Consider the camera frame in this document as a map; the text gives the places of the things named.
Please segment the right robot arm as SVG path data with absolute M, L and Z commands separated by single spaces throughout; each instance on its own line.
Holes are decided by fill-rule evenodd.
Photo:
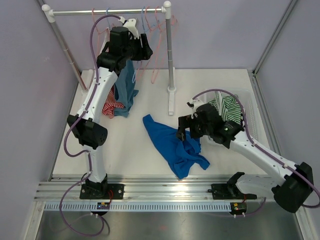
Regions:
M 243 194 L 273 198 L 287 212 L 296 213 L 315 191 L 310 165 L 305 162 L 297 164 L 260 146 L 243 126 L 224 121 L 209 103 L 190 104 L 190 107 L 192 114 L 178 118 L 178 139 L 187 139 L 186 129 L 192 139 L 209 136 L 215 143 L 246 157 L 268 175 L 267 178 L 255 178 L 243 172 L 235 173 L 226 189 L 230 197 L 239 198 Z

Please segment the green white striped tank top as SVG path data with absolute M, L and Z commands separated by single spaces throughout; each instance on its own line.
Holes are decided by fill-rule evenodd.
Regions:
M 214 97 L 208 103 L 215 107 L 223 121 L 233 121 L 239 125 L 242 124 L 241 106 L 233 96 L 216 91 Z

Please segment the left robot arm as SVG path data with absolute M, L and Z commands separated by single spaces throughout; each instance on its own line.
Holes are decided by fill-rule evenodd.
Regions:
M 135 26 L 116 26 L 101 53 L 94 57 L 95 75 L 88 95 L 76 115 L 69 115 L 68 134 L 73 134 L 87 155 L 88 173 L 81 181 L 80 199 L 110 199 L 112 190 L 122 190 L 122 184 L 108 184 L 103 160 L 103 148 L 108 130 L 100 125 L 105 101 L 128 61 L 149 60 L 151 50 L 146 34 Z

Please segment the bright blue tank top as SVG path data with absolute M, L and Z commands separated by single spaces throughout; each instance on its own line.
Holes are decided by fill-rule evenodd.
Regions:
M 194 164 L 203 170 L 210 166 L 210 162 L 201 155 L 200 140 L 191 138 L 189 131 L 186 132 L 186 140 L 181 141 L 176 137 L 175 128 L 154 121 L 149 114 L 142 118 L 142 122 L 152 144 L 178 179 L 186 178 Z

